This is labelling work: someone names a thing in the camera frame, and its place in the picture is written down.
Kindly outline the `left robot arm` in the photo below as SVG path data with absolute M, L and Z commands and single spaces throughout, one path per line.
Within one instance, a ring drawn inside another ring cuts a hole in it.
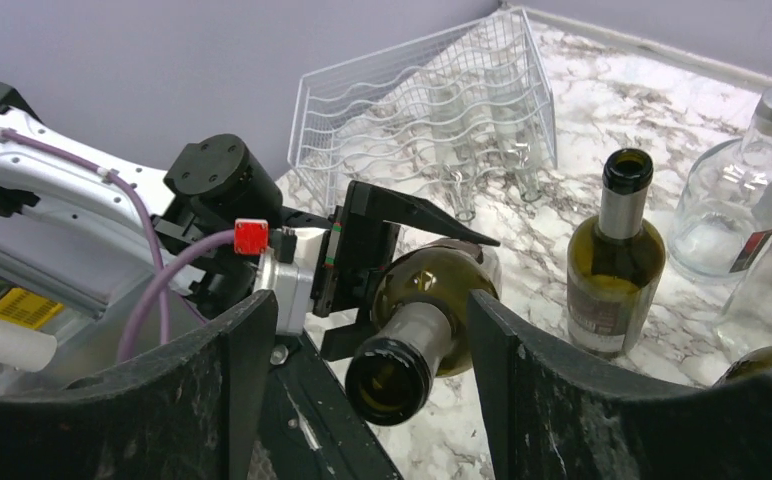
M 213 318 L 258 290 L 278 301 L 276 330 L 354 309 L 352 345 L 393 325 L 427 322 L 435 355 L 466 361 L 469 293 L 497 293 L 492 240 L 433 203 L 354 181 L 329 217 L 287 208 L 237 136 L 188 144 L 165 171 L 91 148 L 43 125 L 0 82 L 0 217 L 82 231 L 155 277 L 130 315 L 117 357 L 133 355 L 150 309 L 170 293 Z

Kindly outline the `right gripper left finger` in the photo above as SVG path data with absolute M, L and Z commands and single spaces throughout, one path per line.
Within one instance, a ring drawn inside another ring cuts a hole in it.
M 207 325 L 59 390 L 0 397 L 0 479 L 244 479 L 278 303 Z

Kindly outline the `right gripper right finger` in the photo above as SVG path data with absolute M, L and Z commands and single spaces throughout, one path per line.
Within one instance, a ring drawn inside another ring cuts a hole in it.
M 537 328 L 492 295 L 467 302 L 499 479 L 772 479 L 772 370 L 698 389 Z

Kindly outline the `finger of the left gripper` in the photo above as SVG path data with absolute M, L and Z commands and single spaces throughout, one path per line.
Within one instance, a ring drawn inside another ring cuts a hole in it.
M 320 347 L 321 358 L 334 362 L 351 358 L 367 339 L 376 333 L 369 311 L 358 311 L 353 323 L 329 329 Z
M 479 245 L 498 247 L 500 241 L 467 227 L 427 199 L 353 180 L 349 212 Z

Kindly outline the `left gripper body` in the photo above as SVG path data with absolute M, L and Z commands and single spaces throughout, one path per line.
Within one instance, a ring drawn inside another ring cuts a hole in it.
M 357 308 L 368 296 L 370 276 L 392 261 L 402 194 L 361 181 L 349 184 L 344 204 L 331 215 L 311 292 L 312 312 L 327 317 Z

